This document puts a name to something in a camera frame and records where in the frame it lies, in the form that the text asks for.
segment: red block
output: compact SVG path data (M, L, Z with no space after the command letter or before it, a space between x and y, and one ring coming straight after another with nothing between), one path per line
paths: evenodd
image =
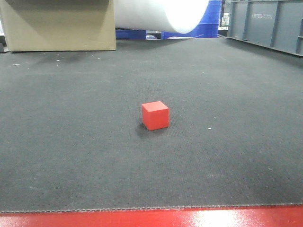
M148 130L167 128L169 126L169 108L163 102L142 104L143 124Z

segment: white cylinder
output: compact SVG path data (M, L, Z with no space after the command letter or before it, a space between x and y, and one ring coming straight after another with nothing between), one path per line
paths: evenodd
M188 33L200 22L208 0L114 0L117 28Z

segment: dark gray carpet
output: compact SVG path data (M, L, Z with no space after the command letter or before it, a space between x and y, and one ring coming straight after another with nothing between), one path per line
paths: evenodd
M117 47L0 55L0 211L303 203L302 58L223 38ZM171 126L147 131L158 100Z

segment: blue container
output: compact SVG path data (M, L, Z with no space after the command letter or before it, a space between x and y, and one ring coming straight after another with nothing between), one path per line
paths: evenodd
M162 32L162 39L170 37L216 38L218 36L220 12L221 0L210 0L202 20L194 30L186 34Z
M146 39L146 30L116 29L116 39Z
M199 24L219 24L220 13L221 0L209 1L205 14Z
M216 38L218 36L219 24L198 25L194 30L186 34L162 32L162 39L171 37L192 37L192 38Z

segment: cardboard box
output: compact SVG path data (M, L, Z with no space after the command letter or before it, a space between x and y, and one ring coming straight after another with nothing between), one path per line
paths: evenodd
M112 0L0 0L10 51L116 49Z

